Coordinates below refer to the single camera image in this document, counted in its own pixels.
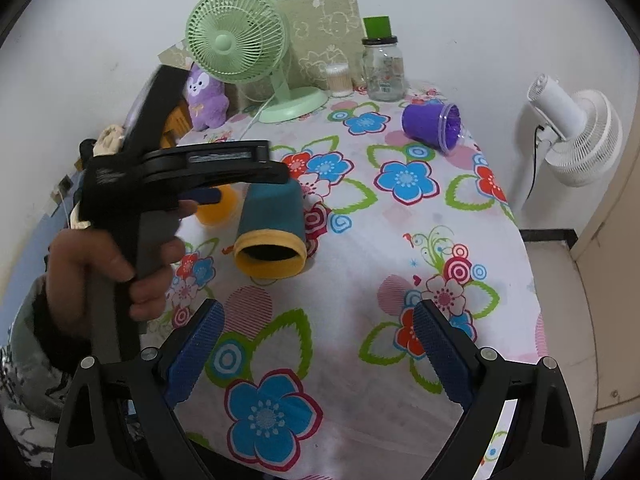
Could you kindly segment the patterned sleeve forearm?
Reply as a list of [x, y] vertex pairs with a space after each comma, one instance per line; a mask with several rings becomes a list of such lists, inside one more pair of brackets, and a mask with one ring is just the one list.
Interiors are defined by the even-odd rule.
[[63, 332], [53, 321], [41, 275], [32, 283], [1, 347], [1, 421], [28, 472], [53, 463], [58, 423], [88, 338]]

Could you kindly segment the person's left hand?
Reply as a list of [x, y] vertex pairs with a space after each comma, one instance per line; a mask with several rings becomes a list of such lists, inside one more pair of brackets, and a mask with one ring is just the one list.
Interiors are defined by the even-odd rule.
[[165, 295], [172, 282], [172, 265], [186, 254], [183, 241], [173, 237], [160, 246], [160, 270], [137, 278], [110, 234], [101, 230], [66, 229], [50, 246], [46, 296], [51, 318], [63, 333], [87, 337], [87, 276], [102, 274], [129, 286], [129, 315], [136, 322], [152, 321], [165, 310]]

